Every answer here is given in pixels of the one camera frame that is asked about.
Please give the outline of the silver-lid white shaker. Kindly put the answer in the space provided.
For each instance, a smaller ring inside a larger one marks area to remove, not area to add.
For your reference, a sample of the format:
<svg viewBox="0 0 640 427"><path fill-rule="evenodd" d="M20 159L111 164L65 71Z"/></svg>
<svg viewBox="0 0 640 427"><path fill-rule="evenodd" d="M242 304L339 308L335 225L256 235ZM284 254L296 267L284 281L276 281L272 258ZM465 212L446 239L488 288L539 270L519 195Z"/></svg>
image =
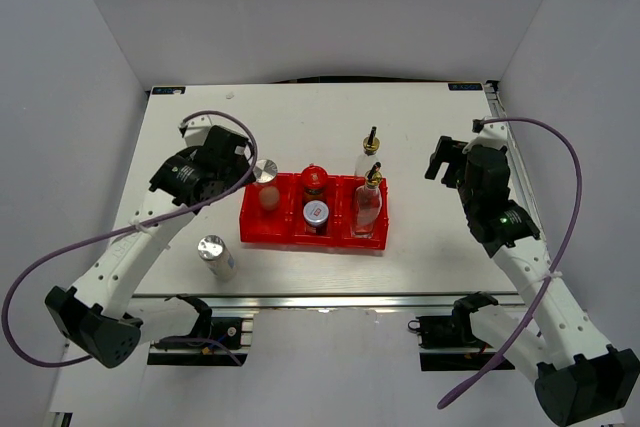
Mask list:
<svg viewBox="0 0 640 427"><path fill-rule="evenodd" d="M235 260L219 236L203 237L197 244L197 252L200 259L218 279L226 281L235 276Z"/></svg>

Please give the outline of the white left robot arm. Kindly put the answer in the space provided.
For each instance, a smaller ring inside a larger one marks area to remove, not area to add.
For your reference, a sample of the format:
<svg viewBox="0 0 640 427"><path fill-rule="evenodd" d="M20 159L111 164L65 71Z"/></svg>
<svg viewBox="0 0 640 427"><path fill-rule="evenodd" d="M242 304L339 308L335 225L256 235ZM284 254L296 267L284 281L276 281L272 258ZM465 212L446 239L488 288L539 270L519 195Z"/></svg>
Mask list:
<svg viewBox="0 0 640 427"><path fill-rule="evenodd" d="M254 177L249 138L223 126L209 128L202 144L169 157L153 175L132 232L119 234L71 287L54 287L45 305L60 332L107 368L122 364L142 343L180 337L199 346L211 334L211 309L186 294L136 299L141 280L204 201Z"/></svg>

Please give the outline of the silver-top white cylinder canister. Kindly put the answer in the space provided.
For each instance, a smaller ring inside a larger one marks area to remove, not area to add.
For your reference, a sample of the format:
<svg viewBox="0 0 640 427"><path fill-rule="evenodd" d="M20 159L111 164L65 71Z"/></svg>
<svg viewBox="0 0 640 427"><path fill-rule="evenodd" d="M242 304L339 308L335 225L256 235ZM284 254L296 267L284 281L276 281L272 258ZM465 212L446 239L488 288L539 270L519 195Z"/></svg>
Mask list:
<svg viewBox="0 0 640 427"><path fill-rule="evenodd" d="M277 187L278 167L273 160L260 159L253 170L258 201L264 211L275 211L280 202L280 192Z"/></svg>

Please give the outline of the white-lid brown spice jar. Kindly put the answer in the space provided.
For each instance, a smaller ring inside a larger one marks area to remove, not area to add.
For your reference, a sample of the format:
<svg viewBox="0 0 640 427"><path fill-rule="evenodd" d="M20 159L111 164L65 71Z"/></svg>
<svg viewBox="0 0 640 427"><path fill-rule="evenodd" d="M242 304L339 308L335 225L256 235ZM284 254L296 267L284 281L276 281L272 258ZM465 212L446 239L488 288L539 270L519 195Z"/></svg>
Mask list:
<svg viewBox="0 0 640 427"><path fill-rule="evenodd" d="M330 210L321 200L307 202L302 210L305 232L314 235L325 235L329 223Z"/></svg>

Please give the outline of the red-lid sauce jar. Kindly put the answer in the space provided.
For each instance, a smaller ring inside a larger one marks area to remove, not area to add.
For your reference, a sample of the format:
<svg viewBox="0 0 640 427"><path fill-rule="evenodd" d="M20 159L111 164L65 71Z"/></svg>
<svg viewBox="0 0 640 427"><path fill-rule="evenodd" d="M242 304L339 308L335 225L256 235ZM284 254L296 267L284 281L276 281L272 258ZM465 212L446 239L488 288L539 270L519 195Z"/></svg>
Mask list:
<svg viewBox="0 0 640 427"><path fill-rule="evenodd" d="M312 201L326 201L328 173L323 167L310 164L301 172L300 181L304 205Z"/></svg>

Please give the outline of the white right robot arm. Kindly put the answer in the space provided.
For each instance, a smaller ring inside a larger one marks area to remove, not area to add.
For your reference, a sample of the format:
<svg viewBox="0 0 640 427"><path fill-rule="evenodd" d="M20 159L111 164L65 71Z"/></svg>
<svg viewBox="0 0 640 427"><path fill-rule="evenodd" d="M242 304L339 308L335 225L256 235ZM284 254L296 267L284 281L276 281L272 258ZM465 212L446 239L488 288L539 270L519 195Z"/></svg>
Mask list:
<svg viewBox="0 0 640 427"><path fill-rule="evenodd" d="M505 142L470 146L443 136L425 176L438 174L457 190L471 235L532 309L527 319L538 327L520 329L494 297L476 293L455 303L453 337L466 346L480 341L495 348L498 362L508 361L533 385L557 426L623 408L639 379L639 359L613 346L551 269L540 230L510 198Z"/></svg>

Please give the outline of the clear glass bottle gold spout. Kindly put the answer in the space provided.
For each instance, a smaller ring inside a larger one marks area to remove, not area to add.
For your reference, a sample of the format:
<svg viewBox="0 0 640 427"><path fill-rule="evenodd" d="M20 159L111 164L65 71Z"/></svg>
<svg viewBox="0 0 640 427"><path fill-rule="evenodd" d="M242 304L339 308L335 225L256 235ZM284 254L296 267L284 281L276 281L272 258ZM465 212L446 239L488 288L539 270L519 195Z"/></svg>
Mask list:
<svg viewBox="0 0 640 427"><path fill-rule="evenodd" d="M356 188L352 202L351 233L354 237L371 237L382 208L380 183L383 179L381 163L376 162Z"/></svg>

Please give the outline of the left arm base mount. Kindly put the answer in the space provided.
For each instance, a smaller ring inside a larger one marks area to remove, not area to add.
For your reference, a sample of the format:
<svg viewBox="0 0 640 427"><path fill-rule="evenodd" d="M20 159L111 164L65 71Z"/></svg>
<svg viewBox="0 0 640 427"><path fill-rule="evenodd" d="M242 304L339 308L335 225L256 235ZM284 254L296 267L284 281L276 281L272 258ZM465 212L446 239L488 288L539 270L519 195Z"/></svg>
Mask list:
<svg viewBox="0 0 640 427"><path fill-rule="evenodd" d="M178 296L194 307L198 317L188 334L152 343L147 364L174 367L241 367L248 357L249 334L242 317L219 317L202 299Z"/></svg>

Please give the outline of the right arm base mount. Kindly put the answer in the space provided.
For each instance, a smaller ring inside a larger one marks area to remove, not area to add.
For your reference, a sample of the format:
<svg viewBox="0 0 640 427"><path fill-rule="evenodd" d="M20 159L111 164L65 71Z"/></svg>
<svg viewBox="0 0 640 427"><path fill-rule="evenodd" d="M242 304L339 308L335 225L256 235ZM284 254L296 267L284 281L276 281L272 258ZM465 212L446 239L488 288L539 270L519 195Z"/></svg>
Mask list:
<svg viewBox="0 0 640 427"><path fill-rule="evenodd" d="M418 337L422 372L476 372L492 357L491 345L472 334L470 315L498 306L498 300L476 292L454 302L448 315L419 316L407 323Z"/></svg>

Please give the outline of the glass bottle with dark sauce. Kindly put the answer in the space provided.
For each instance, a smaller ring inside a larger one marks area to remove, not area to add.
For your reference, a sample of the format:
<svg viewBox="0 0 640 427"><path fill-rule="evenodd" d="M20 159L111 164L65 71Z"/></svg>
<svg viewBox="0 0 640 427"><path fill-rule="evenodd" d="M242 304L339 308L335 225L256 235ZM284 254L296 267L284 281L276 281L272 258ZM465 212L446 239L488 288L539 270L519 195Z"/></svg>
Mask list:
<svg viewBox="0 0 640 427"><path fill-rule="evenodd" d="M371 170L372 166L378 162L377 153L379 147L380 141L377 137L377 127L372 126L369 135L363 139L362 153L359 155L355 163L355 177L365 177Z"/></svg>

